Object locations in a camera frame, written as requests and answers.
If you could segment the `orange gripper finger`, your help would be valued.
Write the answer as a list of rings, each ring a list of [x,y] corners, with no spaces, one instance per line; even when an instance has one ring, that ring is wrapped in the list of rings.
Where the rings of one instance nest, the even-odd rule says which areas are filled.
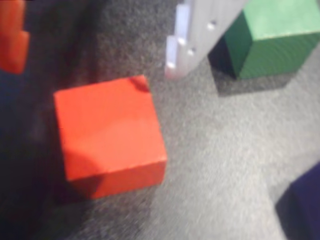
[[[25,0],[0,2],[0,69],[21,74],[27,61],[30,34],[24,30]]]

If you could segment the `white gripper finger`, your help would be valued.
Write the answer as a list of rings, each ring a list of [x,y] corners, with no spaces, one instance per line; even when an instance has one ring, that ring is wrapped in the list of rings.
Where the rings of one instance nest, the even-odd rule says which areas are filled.
[[[246,0],[184,0],[175,8],[174,33],[167,36],[165,77],[187,76],[210,53],[242,12]]]

